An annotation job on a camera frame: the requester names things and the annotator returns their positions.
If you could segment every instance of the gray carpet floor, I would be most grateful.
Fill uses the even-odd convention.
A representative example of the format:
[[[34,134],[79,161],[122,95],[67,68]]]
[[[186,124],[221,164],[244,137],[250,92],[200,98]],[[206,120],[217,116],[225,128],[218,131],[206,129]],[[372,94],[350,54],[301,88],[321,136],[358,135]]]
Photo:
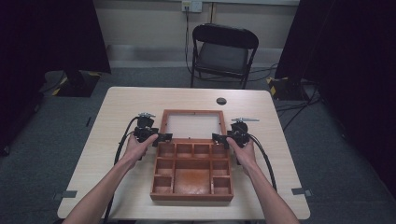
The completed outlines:
[[[247,89],[268,90],[265,79],[260,79],[267,74],[253,73],[250,79],[258,80],[250,81]],[[61,75],[48,73],[43,90]],[[90,98],[54,97],[47,91],[40,109],[11,144],[10,155],[0,158],[0,223],[58,219],[60,201],[54,195],[66,190],[112,86],[188,88],[190,75],[186,68],[116,68],[100,78]],[[237,82],[202,80],[195,80],[195,87],[240,88]],[[285,108],[301,102],[274,103]],[[281,124],[285,126],[297,111],[279,112]],[[337,118],[325,104],[308,106],[285,136],[303,188],[313,193],[307,197],[311,218],[303,223],[396,223],[396,202],[366,159],[343,138]]]

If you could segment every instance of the human hand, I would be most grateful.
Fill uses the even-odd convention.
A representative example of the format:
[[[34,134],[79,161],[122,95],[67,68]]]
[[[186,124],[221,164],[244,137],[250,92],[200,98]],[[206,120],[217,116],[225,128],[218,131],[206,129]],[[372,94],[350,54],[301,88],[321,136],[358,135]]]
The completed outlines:
[[[230,144],[230,146],[233,148],[236,158],[244,168],[245,174],[248,175],[248,168],[250,168],[252,165],[257,165],[256,156],[254,154],[253,141],[249,138],[247,144],[243,148],[241,148],[231,137],[227,137],[226,140],[228,144]]]
[[[158,134],[153,134],[146,141],[139,143],[133,134],[129,136],[128,144],[126,145],[126,149],[122,157],[123,159],[128,160],[131,164],[129,169],[134,168],[136,162],[146,155],[148,146],[151,145],[157,137]]]

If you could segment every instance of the black chair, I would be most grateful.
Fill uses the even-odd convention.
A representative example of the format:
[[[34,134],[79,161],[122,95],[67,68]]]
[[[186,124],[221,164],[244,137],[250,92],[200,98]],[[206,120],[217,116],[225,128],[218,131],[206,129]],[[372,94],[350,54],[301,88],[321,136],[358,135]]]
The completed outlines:
[[[239,78],[244,89],[259,39],[246,29],[214,23],[198,25],[192,31],[194,44],[192,56],[191,88],[194,71],[224,77]],[[203,43],[198,51],[198,43]]]

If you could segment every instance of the left arm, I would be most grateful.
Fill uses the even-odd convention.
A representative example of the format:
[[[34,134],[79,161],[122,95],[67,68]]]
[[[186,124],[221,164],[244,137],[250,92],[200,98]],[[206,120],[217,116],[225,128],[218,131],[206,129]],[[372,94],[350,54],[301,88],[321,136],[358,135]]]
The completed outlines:
[[[99,183],[73,208],[64,223],[99,223],[107,204],[114,195],[121,180],[136,162],[146,153],[147,147],[158,137],[152,135],[143,143],[130,136],[122,158],[111,168]]]

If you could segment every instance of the small compartment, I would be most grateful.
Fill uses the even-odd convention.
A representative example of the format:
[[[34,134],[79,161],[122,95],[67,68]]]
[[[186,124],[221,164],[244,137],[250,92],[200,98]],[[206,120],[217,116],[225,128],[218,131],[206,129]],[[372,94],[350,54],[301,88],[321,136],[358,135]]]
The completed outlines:
[[[231,194],[231,180],[226,177],[213,177],[214,194]]]
[[[155,174],[156,175],[172,175],[173,161],[172,160],[157,160]]]
[[[174,193],[210,194],[210,161],[176,161]]]
[[[153,193],[172,193],[172,177],[154,176]]]
[[[175,154],[175,144],[160,143],[158,145],[158,156],[165,158],[173,158]]]
[[[213,145],[212,157],[213,158],[227,158],[227,149],[224,149],[224,145]]]
[[[213,176],[230,175],[228,161],[212,161]]]
[[[209,145],[194,145],[195,158],[209,158],[210,156]]]
[[[192,157],[192,144],[177,144],[176,155],[179,158]]]

